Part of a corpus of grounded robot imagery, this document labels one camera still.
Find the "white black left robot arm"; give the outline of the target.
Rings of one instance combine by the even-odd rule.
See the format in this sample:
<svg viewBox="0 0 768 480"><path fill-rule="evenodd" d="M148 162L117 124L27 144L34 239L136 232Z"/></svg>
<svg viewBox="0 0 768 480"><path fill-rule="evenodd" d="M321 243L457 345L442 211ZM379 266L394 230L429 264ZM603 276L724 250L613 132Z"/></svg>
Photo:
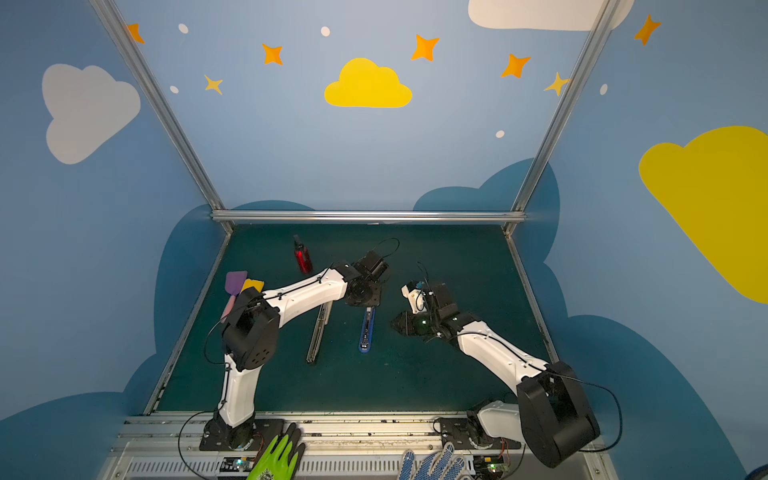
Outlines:
<svg viewBox="0 0 768 480"><path fill-rule="evenodd" d="M380 278L388 270L373 254L337 262L320 273L274 290L242 291L223 322L225 383L214 424L224 432L251 428L262 367L276 354L280 329L294 318L329 302L353 307L380 305Z"/></svg>

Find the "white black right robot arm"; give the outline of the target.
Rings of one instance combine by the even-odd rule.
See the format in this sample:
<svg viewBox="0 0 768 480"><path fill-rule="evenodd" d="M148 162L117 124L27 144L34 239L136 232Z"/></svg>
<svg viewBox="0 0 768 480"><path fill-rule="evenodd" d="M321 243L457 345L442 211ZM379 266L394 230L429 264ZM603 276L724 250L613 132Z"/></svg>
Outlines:
<svg viewBox="0 0 768 480"><path fill-rule="evenodd" d="M517 397L522 440L543 465L559 466L601 435L582 382L567 363L524 352L474 314L439 319L403 311L391 326L403 336L451 341L501 379Z"/></svg>

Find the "long metal stapler magazine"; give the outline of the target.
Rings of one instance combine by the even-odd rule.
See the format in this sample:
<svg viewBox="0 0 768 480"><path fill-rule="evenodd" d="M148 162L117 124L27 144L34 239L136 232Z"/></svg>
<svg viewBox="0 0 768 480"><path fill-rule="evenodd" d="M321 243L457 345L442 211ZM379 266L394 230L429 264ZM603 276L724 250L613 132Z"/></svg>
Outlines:
<svg viewBox="0 0 768 480"><path fill-rule="evenodd" d="M306 356L306 363L313 365L317 361L320 351L325 328L328 325L330 314L333 307L333 301L322 304L319 308L318 316L313 329L312 338Z"/></svg>

